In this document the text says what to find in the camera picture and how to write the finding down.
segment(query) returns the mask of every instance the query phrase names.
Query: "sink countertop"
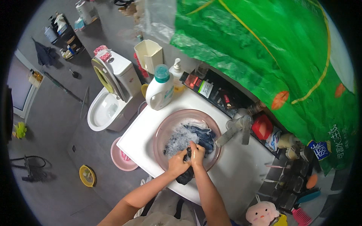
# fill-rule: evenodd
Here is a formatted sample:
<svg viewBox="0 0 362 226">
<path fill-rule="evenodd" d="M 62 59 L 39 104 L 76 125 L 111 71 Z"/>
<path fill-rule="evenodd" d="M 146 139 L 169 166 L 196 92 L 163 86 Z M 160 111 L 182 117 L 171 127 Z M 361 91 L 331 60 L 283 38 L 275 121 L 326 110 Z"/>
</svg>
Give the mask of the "sink countertop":
<svg viewBox="0 0 362 226">
<path fill-rule="evenodd" d="M 159 111 L 146 106 L 117 142 L 117 146 L 152 177 L 161 175 L 164 170 L 153 154 L 153 136 L 167 116 L 182 109 L 197 109 L 207 113 L 216 121 L 221 133 L 226 131 L 225 124 L 230 120 L 194 91 L 185 88 L 184 91 L 175 93 L 172 101 Z M 231 218 L 238 218 L 249 206 L 262 185 L 261 179 L 269 172 L 269 168 L 264 165 L 271 164 L 274 158 L 252 136 L 249 145 L 241 145 L 240 137 L 233 137 L 222 147 L 218 161 L 208 174 L 223 198 Z M 195 179 L 187 185 L 173 181 L 168 188 L 201 205 Z"/>
</svg>

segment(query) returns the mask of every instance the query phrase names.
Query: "stuffed animal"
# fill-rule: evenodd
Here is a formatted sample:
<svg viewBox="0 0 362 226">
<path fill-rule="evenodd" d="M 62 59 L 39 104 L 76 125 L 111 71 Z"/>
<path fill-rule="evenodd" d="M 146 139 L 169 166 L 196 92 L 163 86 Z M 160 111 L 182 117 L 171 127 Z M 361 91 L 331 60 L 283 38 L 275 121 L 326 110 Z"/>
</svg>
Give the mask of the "stuffed animal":
<svg viewBox="0 0 362 226">
<path fill-rule="evenodd" d="M 269 226 L 274 218 L 279 217 L 275 205 L 272 202 L 258 202 L 247 210 L 246 219 L 251 223 L 251 226 Z"/>
</svg>

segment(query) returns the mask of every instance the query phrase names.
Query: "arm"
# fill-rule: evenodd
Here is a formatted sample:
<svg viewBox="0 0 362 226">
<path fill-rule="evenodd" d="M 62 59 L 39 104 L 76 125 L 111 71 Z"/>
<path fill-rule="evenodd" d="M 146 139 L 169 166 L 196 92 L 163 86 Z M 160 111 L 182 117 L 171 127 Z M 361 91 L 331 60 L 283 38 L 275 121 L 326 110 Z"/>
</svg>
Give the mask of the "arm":
<svg viewBox="0 0 362 226">
<path fill-rule="evenodd" d="M 196 185 L 199 190 L 201 206 L 205 212 L 207 224 L 210 226 L 231 226 L 224 202 L 202 165 L 205 148 L 192 141 L 190 145 L 192 150 L 192 168 L 195 173 Z"/>
<path fill-rule="evenodd" d="M 133 219 L 139 209 L 144 207 L 158 192 L 190 167 L 190 161 L 183 161 L 186 154 L 187 151 L 185 149 L 174 155 L 168 161 L 169 169 L 166 172 L 131 191 L 119 201 L 98 226 L 121 226 Z"/>
</svg>

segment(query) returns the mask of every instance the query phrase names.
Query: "teal bottle cap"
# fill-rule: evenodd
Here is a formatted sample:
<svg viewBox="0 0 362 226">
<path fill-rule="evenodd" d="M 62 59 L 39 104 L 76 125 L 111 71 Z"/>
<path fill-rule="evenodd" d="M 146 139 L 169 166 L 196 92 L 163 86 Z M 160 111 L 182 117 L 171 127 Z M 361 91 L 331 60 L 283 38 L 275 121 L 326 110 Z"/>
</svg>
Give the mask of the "teal bottle cap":
<svg viewBox="0 0 362 226">
<path fill-rule="evenodd" d="M 168 68 L 164 64 L 159 64 L 155 68 L 155 79 L 158 83 L 165 83 L 170 79 Z"/>
</svg>

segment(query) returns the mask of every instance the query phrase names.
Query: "hand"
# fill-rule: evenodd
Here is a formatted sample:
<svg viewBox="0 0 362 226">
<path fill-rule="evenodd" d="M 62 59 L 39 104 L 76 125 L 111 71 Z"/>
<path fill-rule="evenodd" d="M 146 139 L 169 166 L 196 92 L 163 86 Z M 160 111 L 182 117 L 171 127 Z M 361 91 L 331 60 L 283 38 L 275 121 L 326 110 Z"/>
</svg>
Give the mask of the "hand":
<svg viewBox="0 0 362 226">
<path fill-rule="evenodd" d="M 191 146 L 191 165 L 193 168 L 202 166 L 202 161 L 205 155 L 205 148 L 190 141 Z"/>
<path fill-rule="evenodd" d="M 191 161 L 184 162 L 184 156 L 187 154 L 187 150 L 179 151 L 176 155 L 168 161 L 168 170 L 175 178 L 186 172 L 191 166 Z"/>
</svg>

